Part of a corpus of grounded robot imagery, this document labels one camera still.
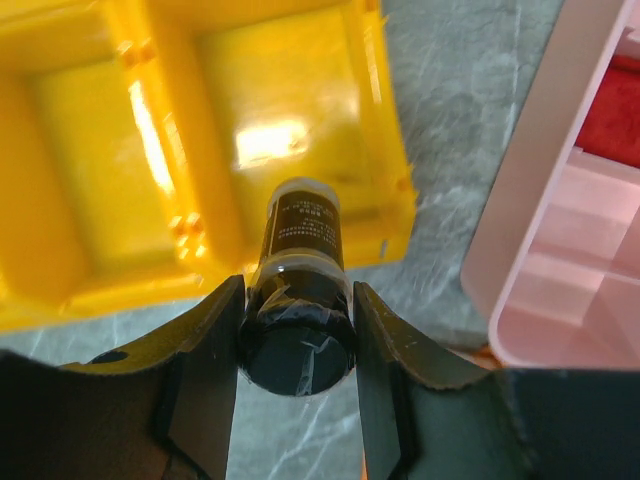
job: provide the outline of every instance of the pink plastic box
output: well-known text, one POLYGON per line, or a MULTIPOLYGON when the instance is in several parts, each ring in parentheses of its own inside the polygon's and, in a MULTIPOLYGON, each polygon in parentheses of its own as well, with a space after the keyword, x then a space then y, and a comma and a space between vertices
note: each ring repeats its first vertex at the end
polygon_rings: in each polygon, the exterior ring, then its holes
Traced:
POLYGON ((463 265, 503 363, 640 368, 640 170, 575 146, 635 4, 565 1, 463 265))

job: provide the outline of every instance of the marble countertop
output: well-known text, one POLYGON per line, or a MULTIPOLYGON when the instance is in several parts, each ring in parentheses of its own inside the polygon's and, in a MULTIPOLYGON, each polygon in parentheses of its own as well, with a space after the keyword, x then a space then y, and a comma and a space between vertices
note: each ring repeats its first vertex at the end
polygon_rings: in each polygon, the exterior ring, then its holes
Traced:
MULTIPOLYGON (((486 322, 460 266, 562 0, 386 0, 397 109, 418 214, 406 259, 349 272, 447 345, 478 347, 486 322)), ((49 362, 87 361, 190 308, 175 302, 0 337, 49 362)), ((362 440, 355 376, 311 399, 239 381, 228 480, 355 480, 362 440)))

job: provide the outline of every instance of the yellow plastic tray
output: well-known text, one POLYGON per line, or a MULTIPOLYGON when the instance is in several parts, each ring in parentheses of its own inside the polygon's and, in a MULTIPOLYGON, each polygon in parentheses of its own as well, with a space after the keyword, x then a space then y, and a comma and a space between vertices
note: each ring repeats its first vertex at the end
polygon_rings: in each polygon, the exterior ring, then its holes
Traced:
POLYGON ((347 267, 415 192, 374 0, 0 2, 0 330, 256 268, 269 196, 331 185, 347 267))

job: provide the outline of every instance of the small bottle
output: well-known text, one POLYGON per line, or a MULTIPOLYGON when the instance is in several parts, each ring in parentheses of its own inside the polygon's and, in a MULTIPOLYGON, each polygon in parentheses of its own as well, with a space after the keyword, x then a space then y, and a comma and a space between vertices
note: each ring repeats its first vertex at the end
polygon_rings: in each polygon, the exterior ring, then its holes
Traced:
POLYGON ((340 203, 327 185, 295 178, 273 193, 268 215, 240 327, 240 365, 273 393, 313 395, 355 365, 340 203))

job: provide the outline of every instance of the bottle label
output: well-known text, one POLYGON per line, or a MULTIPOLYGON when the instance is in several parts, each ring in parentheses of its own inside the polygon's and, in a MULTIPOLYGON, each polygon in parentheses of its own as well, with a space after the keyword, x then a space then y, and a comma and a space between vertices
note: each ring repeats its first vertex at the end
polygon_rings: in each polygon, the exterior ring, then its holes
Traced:
POLYGON ((289 248, 317 250, 344 269, 340 216, 331 201, 316 193, 297 191, 285 193, 273 204, 260 262, 289 248))

